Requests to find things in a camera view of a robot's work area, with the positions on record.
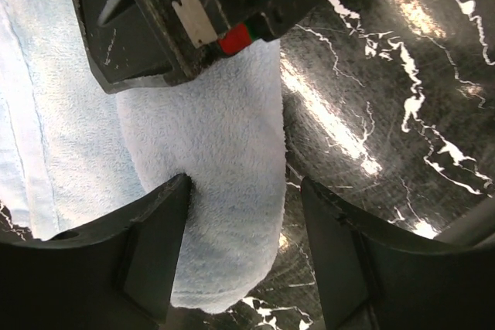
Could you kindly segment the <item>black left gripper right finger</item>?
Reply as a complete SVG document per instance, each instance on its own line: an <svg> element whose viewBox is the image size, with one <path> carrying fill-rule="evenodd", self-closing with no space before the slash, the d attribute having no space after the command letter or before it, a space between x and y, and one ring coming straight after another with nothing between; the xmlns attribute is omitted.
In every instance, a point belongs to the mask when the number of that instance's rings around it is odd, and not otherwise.
<svg viewBox="0 0 495 330"><path fill-rule="evenodd" d="M492 201L429 239L312 179L303 179L301 196L323 310L317 328L494 327Z"/></svg>

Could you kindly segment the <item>light blue towel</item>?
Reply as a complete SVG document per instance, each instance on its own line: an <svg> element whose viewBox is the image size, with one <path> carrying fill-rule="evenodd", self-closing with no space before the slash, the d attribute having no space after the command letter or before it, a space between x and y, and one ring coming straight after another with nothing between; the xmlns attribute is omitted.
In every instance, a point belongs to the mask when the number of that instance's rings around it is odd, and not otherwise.
<svg viewBox="0 0 495 330"><path fill-rule="evenodd" d="M285 202L279 44L177 87L106 94L71 0L1 0L1 200L48 240L184 173L171 302L226 311L275 261Z"/></svg>

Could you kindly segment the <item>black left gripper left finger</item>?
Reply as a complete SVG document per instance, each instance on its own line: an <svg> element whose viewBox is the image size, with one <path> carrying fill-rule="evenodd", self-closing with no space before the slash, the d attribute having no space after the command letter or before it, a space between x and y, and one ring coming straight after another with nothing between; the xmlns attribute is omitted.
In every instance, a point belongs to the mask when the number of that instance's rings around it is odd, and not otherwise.
<svg viewBox="0 0 495 330"><path fill-rule="evenodd" d="M157 329L188 215L184 174L54 238L1 243L3 329Z"/></svg>

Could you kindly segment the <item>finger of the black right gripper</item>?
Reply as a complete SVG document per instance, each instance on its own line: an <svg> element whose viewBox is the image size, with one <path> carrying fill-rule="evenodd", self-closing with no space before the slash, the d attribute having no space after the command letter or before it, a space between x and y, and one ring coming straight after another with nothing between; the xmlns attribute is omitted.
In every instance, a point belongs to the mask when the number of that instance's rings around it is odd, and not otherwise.
<svg viewBox="0 0 495 330"><path fill-rule="evenodd" d="M72 0L90 71L101 89L169 87L174 71L137 0Z"/></svg>

